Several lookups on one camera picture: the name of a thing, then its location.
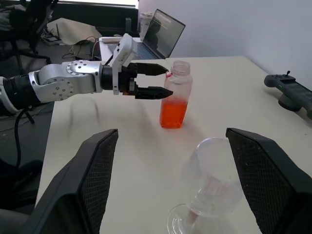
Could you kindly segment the black office chair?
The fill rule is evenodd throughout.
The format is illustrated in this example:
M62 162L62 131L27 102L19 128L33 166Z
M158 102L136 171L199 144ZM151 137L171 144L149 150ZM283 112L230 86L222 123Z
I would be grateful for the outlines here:
M51 59L38 54L36 47L42 32L59 0L30 0L27 6L22 4L0 6L0 45L11 43L11 50L0 50L0 62L15 57L22 69L21 56L34 59Z

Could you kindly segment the white plastic jar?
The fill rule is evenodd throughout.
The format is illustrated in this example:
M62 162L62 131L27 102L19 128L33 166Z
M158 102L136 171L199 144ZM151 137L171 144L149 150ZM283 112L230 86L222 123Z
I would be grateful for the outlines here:
M149 25L151 23L153 15L154 15L153 12L142 12L142 13L140 13L139 37L140 37L141 41L144 40L144 37L147 33L147 30L149 28Z

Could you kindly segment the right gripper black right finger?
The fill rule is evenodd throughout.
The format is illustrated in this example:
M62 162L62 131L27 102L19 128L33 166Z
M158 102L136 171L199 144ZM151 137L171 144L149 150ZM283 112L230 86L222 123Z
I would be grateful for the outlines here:
M237 128L226 137L262 234L312 234L312 178L272 139Z

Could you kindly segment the beige cardboard sheet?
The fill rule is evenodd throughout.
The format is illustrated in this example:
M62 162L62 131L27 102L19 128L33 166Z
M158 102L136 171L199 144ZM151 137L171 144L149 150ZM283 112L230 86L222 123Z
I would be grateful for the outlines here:
M47 28L66 45L74 45L83 40L95 41L102 37L94 26L65 18L49 22Z

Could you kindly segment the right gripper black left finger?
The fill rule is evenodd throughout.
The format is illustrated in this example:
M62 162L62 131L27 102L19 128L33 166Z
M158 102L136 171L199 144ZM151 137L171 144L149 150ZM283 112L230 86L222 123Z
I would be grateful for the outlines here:
M99 234L118 130L86 139L54 176L20 234Z

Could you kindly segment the dark grey laptop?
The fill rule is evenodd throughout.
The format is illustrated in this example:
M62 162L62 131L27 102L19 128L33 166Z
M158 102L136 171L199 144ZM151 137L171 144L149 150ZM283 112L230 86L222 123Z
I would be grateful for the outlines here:
M134 60L167 59L172 54L185 24L157 9L153 15L144 40L133 38ZM108 42L108 48L113 53L119 42Z

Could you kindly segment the grey handheld remote controller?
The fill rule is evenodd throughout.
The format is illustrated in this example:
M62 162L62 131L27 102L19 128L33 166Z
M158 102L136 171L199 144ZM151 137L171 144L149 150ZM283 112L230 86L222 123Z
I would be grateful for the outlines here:
M298 112L304 108L307 117L312 119L312 91L290 76L290 71L282 75L267 75L264 84L282 92L278 100L281 107L292 112Z

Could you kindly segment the orange liquid plastic bottle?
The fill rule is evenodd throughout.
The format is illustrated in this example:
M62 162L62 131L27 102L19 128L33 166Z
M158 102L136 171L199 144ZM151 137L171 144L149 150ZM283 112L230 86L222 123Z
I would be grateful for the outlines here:
M191 94L193 78L190 63L177 60L167 72L164 88L173 94L161 102L160 126L167 129L178 129L186 114L188 100Z

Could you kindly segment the clear stemmed glass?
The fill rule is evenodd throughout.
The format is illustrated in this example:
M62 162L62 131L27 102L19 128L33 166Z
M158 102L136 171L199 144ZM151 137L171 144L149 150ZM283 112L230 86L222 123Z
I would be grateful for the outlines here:
M180 176L183 204L167 216L168 234L230 234L225 216L243 197L230 143L224 138L201 141Z

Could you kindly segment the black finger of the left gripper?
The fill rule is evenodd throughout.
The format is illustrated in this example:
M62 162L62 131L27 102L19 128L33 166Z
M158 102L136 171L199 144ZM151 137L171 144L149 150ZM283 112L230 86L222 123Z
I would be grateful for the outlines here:
M173 94L173 91L163 87L149 86L147 88L138 88L136 90L135 99L164 99Z
M162 65L154 63L136 63L137 73L147 76L158 76L167 73L169 70Z

